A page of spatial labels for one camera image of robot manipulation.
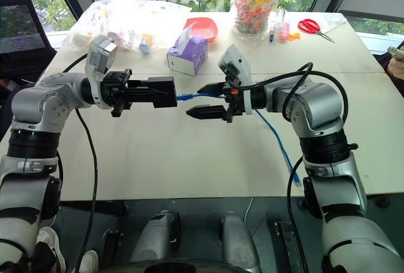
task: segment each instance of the plastic wrapper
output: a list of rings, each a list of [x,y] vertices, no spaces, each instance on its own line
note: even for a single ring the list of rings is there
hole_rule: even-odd
[[[101,0],[94,2],[69,31],[65,46],[86,50],[104,35],[119,49],[140,51],[144,36],[151,38],[149,50],[173,46],[191,8],[163,1]]]
[[[243,40],[260,42],[268,36],[268,18],[278,0],[233,0],[234,30]]]

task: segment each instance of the blue ethernet cable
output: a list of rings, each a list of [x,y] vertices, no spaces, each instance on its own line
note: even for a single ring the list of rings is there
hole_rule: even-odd
[[[266,118],[264,118],[264,116],[261,114],[261,112],[259,112],[257,109],[255,109],[255,112],[256,112],[256,113],[259,115],[259,117],[261,117],[262,120],[268,125],[268,127],[272,130],[273,134],[275,135],[276,139],[278,140],[279,148],[280,148],[280,150],[282,151],[283,156],[284,156],[285,159],[286,159],[286,162],[288,163],[289,172],[291,173],[292,170],[293,170],[293,165],[292,165],[292,163],[290,162],[289,156],[288,156],[288,154],[287,154],[285,148],[283,147],[282,140],[280,139],[279,134],[277,133],[277,131],[275,130],[275,128],[266,120]],[[299,178],[299,176],[297,175],[297,173],[294,175],[294,180],[295,180],[296,183],[300,183],[300,178]]]
[[[199,96],[207,96],[207,97],[211,97],[211,98],[224,98],[224,96],[212,95],[210,93],[195,93],[195,94],[193,94],[193,93],[185,93],[185,94],[177,95],[177,101],[188,101],[188,100],[190,100],[192,98],[196,98],[196,97],[199,97]],[[274,133],[274,135],[275,135],[275,137],[276,137],[276,139],[278,141],[280,150],[281,150],[283,156],[285,157],[286,162],[288,163],[289,171],[291,173],[292,170],[293,170],[293,166],[292,166],[292,163],[290,162],[289,156],[288,156],[285,148],[283,147],[282,140],[280,139],[279,134],[277,133],[275,128],[264,118],[264,116],[261,114],[261,112],[259,112],[256,109],[255,109],[255,112],[263,119],[263,121],[269,126],[269,128]],[[294,180],[295,180],[295,183],[300,183],[300,178],[299,178],[297,173],[294,175]]]
[[[225,98],[224,96],[211,95],[210,93],[184,93],[182,95],[177,95],[177,101],[188,101],[192,98],[197,98],[199,96],[209,96],[211,98]]]

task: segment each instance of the office chair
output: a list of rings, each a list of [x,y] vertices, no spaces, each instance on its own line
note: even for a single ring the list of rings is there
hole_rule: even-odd
[[[0,0],[0,79],[20,85],[11,93],[0,86],[0,140],[13,118],[13,96],[35,84],[55,54],[31,0]]]

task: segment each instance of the robotic arm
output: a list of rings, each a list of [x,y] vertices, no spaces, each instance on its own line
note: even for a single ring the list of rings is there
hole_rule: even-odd
[[[223,119],[251,114],[253,109],[282,112],[288,94],[300,76],[286,78],[250,90],[249,64],[232,45],[219,63],[226,82],[208,84],[198,93],[224,95],[229,104],[196,106],[187,114],[196,119]],[[322,268],[328,272],[404,272],[404,261],[382,229],[365,218],[367,199],[352,149],[343,130],[342,103],[338,93],[324,83],[306,79],[286,106],[299,137],[306,201],[312,214],[323,219]]]
[[[33,255],[39,223],[59,207],[56,171],[60,133],[73,109],[97,104],[119,117],[133,102],[176,107],[174,79],[129,80],[131,70],[107,72],[116,45],[99,36],[91,46],[86,74],[59,73],[18,92],[7,155],[0,163],[0,272],[25,272]]]

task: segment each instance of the white table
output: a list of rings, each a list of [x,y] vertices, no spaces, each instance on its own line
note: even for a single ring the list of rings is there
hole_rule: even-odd
[[[332,74],[348,93],[345,132],[349,142],[359,144],[355,157],[366,192],[404,191],[404,100],[348,23],[327,33],[335,44],[302,33],[301,40],[252,47],[233,35],[227,13],[191,13],[197,15],[213,18],[219,32],[197,76],[170,71],[166,50],[149,55],[119,52],[111,70],[132,68],[135,79],[171,74],[177,93],[194,93],[205,84],[224,80],[217,62],[232,43],[249,59],[253,80],[294,71],[312,61],[315,70]],[[309,16],[316,20],[321,14],[287,13],[286,19],[295,28]],[[61,72],[82,54],[62,48],[46,75]],[[84,72],[84,65],[79,63],[71,72]],[[233,124],[227,124],[185,114],[208,103],[222,101],[197,98],[161,109],[150,103],[134,104],[119,119],[95,106],[82,110],[98,156],[97,199],[285,196],[289,174],[269,128],[257,115],[234,117]],[[295,163],[301,150],[292,126],[279,113],[263,113]],[[0,144],[0,154],[6,153],[8,136]],[[65,170],[62,200],[90,199],[92,156],[75,114],[66,122],[59,152]],[[298,173],[303,178],[303,166]],[[303,195],[303,188],[293,186],[292,195]]]

